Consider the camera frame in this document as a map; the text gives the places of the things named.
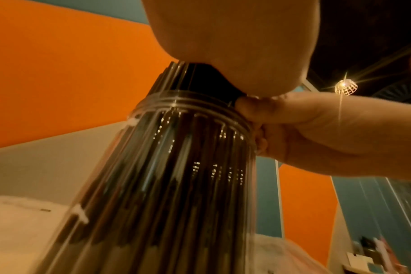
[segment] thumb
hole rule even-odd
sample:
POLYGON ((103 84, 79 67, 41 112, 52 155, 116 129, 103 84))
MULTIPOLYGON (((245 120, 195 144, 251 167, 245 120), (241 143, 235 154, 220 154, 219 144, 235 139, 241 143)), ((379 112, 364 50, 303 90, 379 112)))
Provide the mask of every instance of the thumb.
POLYGON ((292 124, 311 120, 320 114, 321 94, 313 92, 287 93, 276 99, 241 97, 236 110, 256 123, 292 124))

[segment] wire lampshade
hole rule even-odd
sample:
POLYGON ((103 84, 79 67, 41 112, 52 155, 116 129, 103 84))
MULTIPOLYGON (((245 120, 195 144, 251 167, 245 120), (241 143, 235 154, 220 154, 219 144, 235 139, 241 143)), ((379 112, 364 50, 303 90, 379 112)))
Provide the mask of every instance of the wire lampshade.
POLYGON ((351 79, 344 78, 335 85, 335 93, 350 95, 358 89, 358 85, 351 79))

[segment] hand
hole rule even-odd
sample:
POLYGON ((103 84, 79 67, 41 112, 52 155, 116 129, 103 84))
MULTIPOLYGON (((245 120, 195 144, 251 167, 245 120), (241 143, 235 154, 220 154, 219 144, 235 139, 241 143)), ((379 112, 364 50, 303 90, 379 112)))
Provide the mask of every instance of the hand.
POLYGON ((167 53, 213 65, 248 94, 279 95, 306 78, 318 35, 318 0, 142 2, 167 53))
POLYGON ((333 93, 240 98, 261 156, 337 176, 411 180, 411 105, 333 93))

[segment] dark ceiling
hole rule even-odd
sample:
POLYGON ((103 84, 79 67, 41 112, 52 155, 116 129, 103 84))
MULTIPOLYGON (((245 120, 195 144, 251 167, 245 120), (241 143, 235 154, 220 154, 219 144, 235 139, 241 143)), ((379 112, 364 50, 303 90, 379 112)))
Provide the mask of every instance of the dark ceiling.
POLYGON ((319 91, 346 72, 362 96, 411 79, 411 0, 324 0, 321 20, 308 72, 319 91))

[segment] orange wall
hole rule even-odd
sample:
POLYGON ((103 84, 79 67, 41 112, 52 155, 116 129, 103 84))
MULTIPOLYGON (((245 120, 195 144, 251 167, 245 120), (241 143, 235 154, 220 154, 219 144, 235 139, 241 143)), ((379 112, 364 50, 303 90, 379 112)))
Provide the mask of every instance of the orange wall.
POLYGON ((285 164, 279 178, 285 238, 326 266, 338 206, 332 179, 285 164))
POLYGON ((124 120, 171 60, 147 25, 0 0, 0 147, 124 120))

